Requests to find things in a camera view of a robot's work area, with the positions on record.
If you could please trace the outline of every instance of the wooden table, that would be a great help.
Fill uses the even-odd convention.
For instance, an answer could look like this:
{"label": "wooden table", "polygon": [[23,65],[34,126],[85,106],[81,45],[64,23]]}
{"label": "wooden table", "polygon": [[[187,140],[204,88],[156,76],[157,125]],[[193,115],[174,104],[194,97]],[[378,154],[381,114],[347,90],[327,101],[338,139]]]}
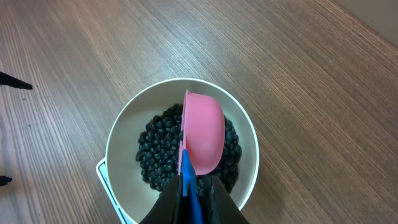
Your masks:
{"label": "wooden table", "polygon": [[398,222],[398,49],[330,0],[0,1],[0,223],[117,223],[95,173],[143,88],[229,91],[256,127],[251,223]]}

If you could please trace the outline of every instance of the white bowl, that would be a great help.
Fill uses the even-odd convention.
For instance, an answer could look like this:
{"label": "white bowl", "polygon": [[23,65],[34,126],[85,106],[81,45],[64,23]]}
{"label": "white bowl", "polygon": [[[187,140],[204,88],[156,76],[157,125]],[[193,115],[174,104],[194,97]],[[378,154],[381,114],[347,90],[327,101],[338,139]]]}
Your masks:
{"label": "white bowl", "polygon": [[222,88],[192,78],[176,78],[156,83],[138,93],[120,112],[106,145],[106,167],[113,197],[133,223],[139,223],[151,210],[159,192],[142,181],[136,162],[138,138],[154,115],[175,103],[183,103],[185,91],[212,96],[220,103],[239,136],[242,157],[239,179],[231,197],[241,210],[247,202],[259,169],[259,146],[253,124],[243,107]]}

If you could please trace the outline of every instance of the measuring cup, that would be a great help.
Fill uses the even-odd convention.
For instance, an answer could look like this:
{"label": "measuring cup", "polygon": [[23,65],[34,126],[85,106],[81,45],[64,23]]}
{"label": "measuring cup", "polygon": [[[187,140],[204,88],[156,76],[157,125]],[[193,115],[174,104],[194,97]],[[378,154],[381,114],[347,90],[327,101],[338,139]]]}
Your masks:
{"label": "measuring cup", "polygon": [[225,139],[224,113],[212,97],[187,90],[182,111],[178,173],[181,171],[182,152],[188,151],[196,175],[213,171],[221,160]]}

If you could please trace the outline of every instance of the kitchen scale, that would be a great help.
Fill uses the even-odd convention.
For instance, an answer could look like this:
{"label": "kitchen scale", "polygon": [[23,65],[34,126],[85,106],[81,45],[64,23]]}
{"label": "kitchen scale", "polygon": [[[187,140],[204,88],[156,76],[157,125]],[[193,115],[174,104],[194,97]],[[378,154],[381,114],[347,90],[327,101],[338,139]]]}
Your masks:
{"label": "kitchen scale", "polygon": [[111,189],[109,188],[109,184],[108,184],[108,174],[106,173],[106,165],[105,165],[105,158],[102,159],[98,164],[97,164],[97,168],[96,168],[98,177],[102,183],[102,185],[104,186],[105,192],[108,194],[109,199],[112,202],[113,208],[116,211],[116,214],[118,214],[118,217],[120,219],[120,222],[122,224],[134,224],[133,222],[131,222],[127,216],[125,216],[125,214],[122,212],[122,210],[119,208],[119,205],[116,203],[116,201],[114,200],[114,197],[111,193]]}

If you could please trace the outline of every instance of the bean pile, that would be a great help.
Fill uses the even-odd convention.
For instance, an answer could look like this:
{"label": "bean pile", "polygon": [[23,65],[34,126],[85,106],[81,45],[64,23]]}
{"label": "bean pile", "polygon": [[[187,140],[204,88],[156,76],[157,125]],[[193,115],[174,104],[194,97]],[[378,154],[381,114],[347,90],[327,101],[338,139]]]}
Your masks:
{"label": "bean pile", "polygon": [[[175,104],[155,115],[146,124],[146,131],[141,133],[138,143],[139,151],[136,161],[140,162],[142,180],[148,182],[152,189],[163,191],[171,178],[178,172],[178,155],[181,131],[182,105]],[[232,121],[224,117],[225,142],[223,155],[217,168],[210,175],[217,175],[230,193],[238,180],[238,162],[242,155],[239,137]],[[203,195],[203,181],[197,176],[199,195]]]}

